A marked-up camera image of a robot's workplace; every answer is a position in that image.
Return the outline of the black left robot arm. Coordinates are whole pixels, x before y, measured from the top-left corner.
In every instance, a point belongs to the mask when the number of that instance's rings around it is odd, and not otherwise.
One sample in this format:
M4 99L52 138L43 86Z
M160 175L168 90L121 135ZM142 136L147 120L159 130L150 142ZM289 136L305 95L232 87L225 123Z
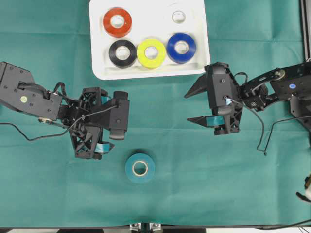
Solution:
M114 144L103 141L104 126L95 124L91 114L111 110L108 93L99 87L83 89L78 99L67 96L65 84L53 91L35 83L30 71L7 62L0 64L0 103L7 108L34 116L69 133L75 157L100 160Z

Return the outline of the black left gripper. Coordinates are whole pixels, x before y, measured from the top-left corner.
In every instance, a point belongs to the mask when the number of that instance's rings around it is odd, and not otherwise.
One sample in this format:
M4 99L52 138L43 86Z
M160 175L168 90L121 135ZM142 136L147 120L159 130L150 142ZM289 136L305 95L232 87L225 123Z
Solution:
M111 98L99 87L83 89L78 99L61 94L65 104L61 104L58 119L70 128L69 134L76 158L100 160L115 146L102 140L103 127L90 123L93 107L105 104Z

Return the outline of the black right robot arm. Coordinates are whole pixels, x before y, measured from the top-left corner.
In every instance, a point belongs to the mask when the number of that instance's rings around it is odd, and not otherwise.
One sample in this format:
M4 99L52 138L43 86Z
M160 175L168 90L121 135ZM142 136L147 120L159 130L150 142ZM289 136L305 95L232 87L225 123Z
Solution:
M185 97L207 92L210 116L188 118L189 122L213 128L215 135L238 133L243 105L263 111L268 106L289 101L291 114L305 129L311 129L311 64L276 68L239 85L227 63L205 66L205 73Z

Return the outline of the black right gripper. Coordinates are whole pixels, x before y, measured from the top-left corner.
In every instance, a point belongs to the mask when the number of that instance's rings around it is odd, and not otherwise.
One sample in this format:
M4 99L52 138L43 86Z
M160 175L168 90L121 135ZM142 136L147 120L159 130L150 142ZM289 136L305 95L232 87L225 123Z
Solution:
M184 98L189 98L201 93L207 92L207 74L201 75L193 86L184 95ZM238 98L236 100L231 99L232 103L235 104L234 112L222 116L200 116L187 118L187 121L201 125L206 128L213 128L215 135L226 135L230 133L238 133L240 131L240 121L242 117L243 109L249 110L253 113L261 124L261 135L264 135L265 125L262 118L256 113L254 107L246 105L245 101L241 97L240 86L238 84Z

